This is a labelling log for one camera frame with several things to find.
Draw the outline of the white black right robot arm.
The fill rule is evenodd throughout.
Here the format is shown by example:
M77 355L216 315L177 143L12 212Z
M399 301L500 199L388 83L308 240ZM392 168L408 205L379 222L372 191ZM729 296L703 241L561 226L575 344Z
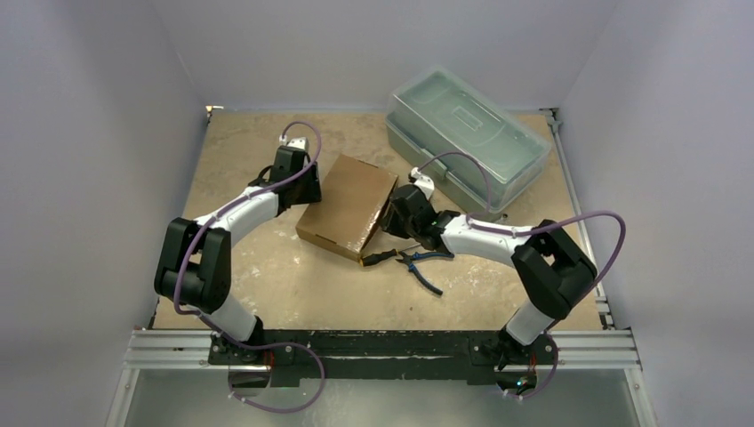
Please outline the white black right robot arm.
M476 256L516 271L527 300L502 328L499 339L502 356L512 362L533 352L535 339L570 314L598 275L594 263L553 221L519 229L474 223L466 214L435 210L413 184L389 196L381 228L432 253Z

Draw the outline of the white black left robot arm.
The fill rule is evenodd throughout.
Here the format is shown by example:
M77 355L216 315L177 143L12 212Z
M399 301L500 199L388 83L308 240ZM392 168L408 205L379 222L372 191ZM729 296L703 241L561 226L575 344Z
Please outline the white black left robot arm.
M307 144L295 138L279 146L273 164L236 199L195 220L176 218L165 233L156 293L169 299L178 313L197 315L225 333L231 353L245 364L264 355L264 327L230 293L232 248L290 207L321 201L317 162Z

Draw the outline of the brown cardboard express box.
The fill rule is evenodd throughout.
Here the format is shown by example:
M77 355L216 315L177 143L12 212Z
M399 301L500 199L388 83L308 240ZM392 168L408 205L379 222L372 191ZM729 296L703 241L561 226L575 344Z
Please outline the brown cardboard express box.
M372 239L398 177L377 165L340 154L295 230L299 239L358 262Z

